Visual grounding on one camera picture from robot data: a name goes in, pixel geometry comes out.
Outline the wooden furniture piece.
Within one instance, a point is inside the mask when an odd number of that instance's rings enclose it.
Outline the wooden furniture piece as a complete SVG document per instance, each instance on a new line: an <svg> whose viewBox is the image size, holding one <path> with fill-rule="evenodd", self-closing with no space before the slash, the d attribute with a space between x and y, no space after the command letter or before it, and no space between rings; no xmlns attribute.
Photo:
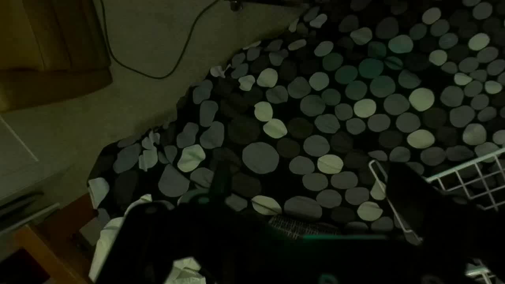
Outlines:
<svg viewBox="0 0 505 284"><path fill-rule="evenodd" d="M93 0L0 0L0 111L77 97L112 82Z"/></svg>

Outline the black spotted bed cover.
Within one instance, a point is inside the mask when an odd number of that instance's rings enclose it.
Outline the black spotted bed cover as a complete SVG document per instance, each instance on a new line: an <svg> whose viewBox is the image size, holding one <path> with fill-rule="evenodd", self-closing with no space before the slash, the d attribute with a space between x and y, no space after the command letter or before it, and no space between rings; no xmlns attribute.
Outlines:
<svg viewBox="0 0 505 284"><path fill-rule="evenodd" d="M431 176L505 149L505 0L325 0L240 52L175 118L103 149L96 208L170 209L229 173L224 203L298 238L390 233L410 244L368 164ZM180 258L163 284L197 277Z"/></svg>

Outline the wooden bunk bed frame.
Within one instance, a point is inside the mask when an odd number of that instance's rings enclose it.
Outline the wooden bunk bed frame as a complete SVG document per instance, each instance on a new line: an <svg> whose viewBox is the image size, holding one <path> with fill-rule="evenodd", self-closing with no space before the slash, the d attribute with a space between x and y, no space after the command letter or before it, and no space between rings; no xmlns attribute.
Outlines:
<svg viewBox="0 0 505 284"><path fill-rule="evenodd" d="M92 255L82 247L80 228L96 216L88 194L14 231L16 242L30 253L55 284L92 284Z"/></svg>

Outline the plaid fabric bucket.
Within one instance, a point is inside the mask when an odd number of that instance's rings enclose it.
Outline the plaid fabric bucket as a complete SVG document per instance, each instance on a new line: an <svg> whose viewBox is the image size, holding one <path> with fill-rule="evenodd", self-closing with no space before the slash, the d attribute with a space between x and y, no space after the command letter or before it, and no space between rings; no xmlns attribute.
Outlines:
<svg viewBox="0 0 505 284"><path fill-rule="evenodd" d="M413 246L390 233L305 233L292 238L224 203L224 165L207 194L170 209L131 208L96 284L163 284L174 263L193 257L218 284L477 284L481 260L505 276L505 216L434 189L409 165L388 168L387 197L421 236Z"/></svg>

